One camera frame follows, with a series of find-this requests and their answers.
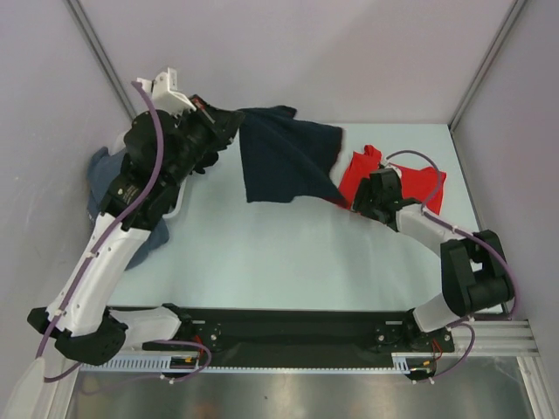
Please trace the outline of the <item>navy tank top red trim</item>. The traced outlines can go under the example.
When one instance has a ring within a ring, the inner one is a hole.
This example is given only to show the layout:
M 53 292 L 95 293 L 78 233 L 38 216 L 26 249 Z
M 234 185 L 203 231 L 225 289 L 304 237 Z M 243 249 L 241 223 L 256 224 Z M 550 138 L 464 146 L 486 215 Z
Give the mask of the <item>navy tank top red trim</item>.
M 239 147 L 249 203 L 290 203 L 299 196 L 345 205 L 331 179 L 343 129 L 296 118 L 290 106 L 244 108 Z

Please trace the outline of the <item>grey-blue tank top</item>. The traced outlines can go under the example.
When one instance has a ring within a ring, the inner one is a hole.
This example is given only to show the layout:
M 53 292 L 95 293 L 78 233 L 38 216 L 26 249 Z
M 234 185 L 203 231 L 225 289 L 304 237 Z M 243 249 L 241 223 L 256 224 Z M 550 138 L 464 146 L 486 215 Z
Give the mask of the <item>grey-blue tank top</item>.
M 108 148 L 103 147 L 96 151 L 90 159 L 86 179 L 90 188 L 86 206 L 87 216 L 92 227 L 100 213 L 101 201 L 108 191 L 113 179 L 120 173 L 121 164 L 126 151 L 109 154 Z M 148 240 L 143 243 L 130 259 L 126 271 L 132 270 L 143 263 L 152 251 L 157 250 L 169 241 L 169 228 L 161 219 L 151 231 Z

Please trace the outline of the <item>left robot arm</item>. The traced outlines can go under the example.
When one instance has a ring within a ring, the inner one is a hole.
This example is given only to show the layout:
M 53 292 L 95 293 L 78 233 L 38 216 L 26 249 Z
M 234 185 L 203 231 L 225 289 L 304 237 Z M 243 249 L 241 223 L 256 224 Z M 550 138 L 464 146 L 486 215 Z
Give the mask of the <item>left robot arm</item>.
M 117 311 L 107 303 L 129 262 L 148 241 L 196 168 L 215 159 L 239 130 L 244 114 L 215 108 L 197 95 L 192 109 L 177 115 L 150 106 L 124 135 L 119 174 L 101 200 L 95 228 L 79 262 L 57 298 L 34 308 L 27 321 L 54 340 L 67 359 L 99 366 L 124 347 L 165 340 L 187 347 L 190 316 L 172 304 Z

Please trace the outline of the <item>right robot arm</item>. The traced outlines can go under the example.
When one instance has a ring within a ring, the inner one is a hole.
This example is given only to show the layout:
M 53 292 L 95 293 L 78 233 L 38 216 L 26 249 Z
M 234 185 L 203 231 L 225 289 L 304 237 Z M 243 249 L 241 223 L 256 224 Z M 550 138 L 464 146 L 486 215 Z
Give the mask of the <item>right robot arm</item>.
M 512 273 L 500 239 L 491 230 L 468 232 L 402 194 L 401 176 L 381 168 L 359 182 L 351 209 L 432 251 L 440 260 L 441 292 L 409 310 L 404 343 L 423 350 L 435 333 L 475 313 L 515 299 Z

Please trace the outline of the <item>white plastic laundry bin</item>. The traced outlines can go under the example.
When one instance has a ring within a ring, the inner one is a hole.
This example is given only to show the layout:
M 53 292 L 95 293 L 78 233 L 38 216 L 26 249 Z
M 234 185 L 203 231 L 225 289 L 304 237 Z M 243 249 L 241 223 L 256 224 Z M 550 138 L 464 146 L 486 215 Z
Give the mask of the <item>white plastic laundry bin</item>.
M 124 132 L 117 135 L 113 146 L 109 149 L 109 154 L 111 156 L 120 153 L 120 151 L 122 151 L 125 148 L 124 135 L 125 135 Z M 185 189 L 186 189 L 186 181 L 183 181 L 180 184 L 176 197 L 171 201 L 171 205 L 169 207 L 168 212 L 162 215 L 162 218 L 164 220 L 170 220 L 178 215 L 183 205 L 183 196 L 184 196 Z

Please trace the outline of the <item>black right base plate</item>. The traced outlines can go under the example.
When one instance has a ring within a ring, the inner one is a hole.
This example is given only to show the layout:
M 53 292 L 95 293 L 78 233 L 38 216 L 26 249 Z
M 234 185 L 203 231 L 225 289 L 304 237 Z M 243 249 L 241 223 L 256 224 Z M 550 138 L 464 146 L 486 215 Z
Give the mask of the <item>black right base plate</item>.
M 377 353 L 422 353 L 432 351 L 453 353 L 455 350 L 450 332 L 441 328 L 434 332 L 420 332 L 415 326 L 389 321 L 375 326 L 372 349 Z

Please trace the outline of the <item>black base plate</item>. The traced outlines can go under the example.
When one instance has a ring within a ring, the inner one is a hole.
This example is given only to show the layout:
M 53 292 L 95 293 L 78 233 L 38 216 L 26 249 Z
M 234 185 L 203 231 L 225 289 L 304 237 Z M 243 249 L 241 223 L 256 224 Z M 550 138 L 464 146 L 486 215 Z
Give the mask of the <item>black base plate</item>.
M 441 328 L 434 332 L 420 332 L 415 326 L 389 321 L 375 326 L 372 349 L 377 353 L 422 353 L 432 351 L 453 353 L 455 350 L 450 332 Z
M 195 320 L 188 313 L 187 309 L 172 304 L 165 304 L 163 307 L 174 313 L 180 321 L 175 335 L 169 339 L 173 340 L 175 343 L 147 342 L 142 345 L 143 350 L 171 352 L 197 350 L 200 353 L 203 352 L 201 348 L 184 344 L 184 342 L 187 341 L 196 342 L 207 346 L 211 351 L 217 351 L 218 341 L 221 335 L 220 324 L 207 323 L 205 320 Z

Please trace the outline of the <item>left aluminium corner post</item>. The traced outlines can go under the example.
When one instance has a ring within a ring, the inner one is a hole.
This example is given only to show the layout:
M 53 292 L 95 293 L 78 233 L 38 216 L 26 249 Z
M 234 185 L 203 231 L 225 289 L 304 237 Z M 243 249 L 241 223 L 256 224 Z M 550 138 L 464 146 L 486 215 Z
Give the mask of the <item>left aluminium corner post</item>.
M 72 17 L 121 110 L 132 121 L 137 115 L 132 100 L 128 96 L 127 89 L 115 70 L 113 62 L 109 58 L 82 2 L 79 0 L 63 0 L 62 3 Z

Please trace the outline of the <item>aluminium corner post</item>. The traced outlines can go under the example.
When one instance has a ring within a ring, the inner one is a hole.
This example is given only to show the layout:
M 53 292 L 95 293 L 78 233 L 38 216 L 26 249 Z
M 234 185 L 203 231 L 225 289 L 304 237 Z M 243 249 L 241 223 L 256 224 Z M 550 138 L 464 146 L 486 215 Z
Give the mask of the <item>aluminium corner post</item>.
M 502 19 L 492 41 L 490 42 L 480 64 L 478 65 L 473 78 L 468 84 L 464 94 L 452 114 L 447 126 L 451 134 L 454 133 L 459 126 L 466 110 L 473 101 L 479 88 L 483 84 L 486 76 L 490 72 L 495 60 L 498 58 L 501 50 L 508 40 L 509 35 L 513 31 L 517 22 L 522 16 L 524 10 L 529 6 L 529 0 L 514 0 L 507 10 L 506 15 Z
M 137 115 L 132 100 L 128 96 L 127 89 L 115 70 L 113 62 L 109 58 L 82 2 L 79 0 L 63 0 L 62 3 L 72 17 L 121 110 L 132 121 Z

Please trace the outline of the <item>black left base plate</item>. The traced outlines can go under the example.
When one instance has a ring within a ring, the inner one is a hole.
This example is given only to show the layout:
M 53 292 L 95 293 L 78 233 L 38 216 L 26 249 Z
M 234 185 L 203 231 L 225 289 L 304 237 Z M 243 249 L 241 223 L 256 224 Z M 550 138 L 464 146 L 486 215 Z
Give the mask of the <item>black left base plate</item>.
M 220 324 L 207 323 L 205 320 L 195 320 L 188 313 L 187 309 L 172 304 L 165 304 L 163 307 L 174 313 L 180 321 L 175 335 L 169 339 L 173 340 L 175 343 L 147 342 L 142 345 L 143 350 L 171 352 L 197 350 L 200 353 L 203 352 L 201 348 L 184 344 L 184 342 L 187 341 L 196 342 L 207 346 L 211 351 L 217 351 L 218 341 L 221 335 Z

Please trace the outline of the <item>aluminium frame rail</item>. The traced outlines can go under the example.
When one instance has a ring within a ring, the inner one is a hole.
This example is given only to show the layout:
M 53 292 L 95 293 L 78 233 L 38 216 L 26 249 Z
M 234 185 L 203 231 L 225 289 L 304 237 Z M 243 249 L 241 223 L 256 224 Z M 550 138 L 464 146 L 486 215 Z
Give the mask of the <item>aluminium frame rail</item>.
M 372 349 L 374 328 L 381 323 L 373 324 L 368 321 L 363 323 L 348 321 L 220 323 L 221 335 L 217 351 L 211 352 L 222 353 L 246 344 L 257 347 L 275 345 L 281 348 L 300 346 L 317 348 L 320 345 L 355 347 L 374 354 L 387 354 L 377 353 Z M 463 347 L 467 342 L 469 347 L 480 351 L 505 351 L 508 349 L 524 352 L 535 351 L 532 332 L 528 326 L 520 323 L 464 322 L 448 326 L 445 329 L 452 335 L 455 350 Z M 142 345 L 152 341 L 175 343 L 173 340 L 156 340 L 138 328 L 125 329 L 123 326 L 117 326 L 113 332 L 102 327 L 99 333 L 64 338 L 56 345 L 56 348 L 68 359 L 89 365 L 101 365 L 122 351 L 145 351 L 142 349 Z M 201 345 L 187 341 L 184 344 L 193 347 Z

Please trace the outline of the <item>right aluminium corner post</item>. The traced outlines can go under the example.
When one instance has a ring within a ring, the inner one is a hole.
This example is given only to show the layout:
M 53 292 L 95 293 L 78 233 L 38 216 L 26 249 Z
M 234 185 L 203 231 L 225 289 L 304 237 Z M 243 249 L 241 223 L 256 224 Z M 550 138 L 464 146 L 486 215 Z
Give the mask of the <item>right aluminium corner post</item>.
M 502 19 L 492 41 L 490 42 L 480 64 L 478 65 L 473 78 L 468 84 L 464 94 L 452 114 L 447 126 L 451 134 L 454 133 L 459 126 L 466 110 L 473 101 L 479 88 L 483 84 L 486 76 L 490 72 L 495 60 L 498 58 L 501 50 L 508 40 L 509 35 L 513 31 L 517 22 L 522 16 L 524 10 L 529 6 L 529 0 L 514 0 L 507 10 L 506 15 Z

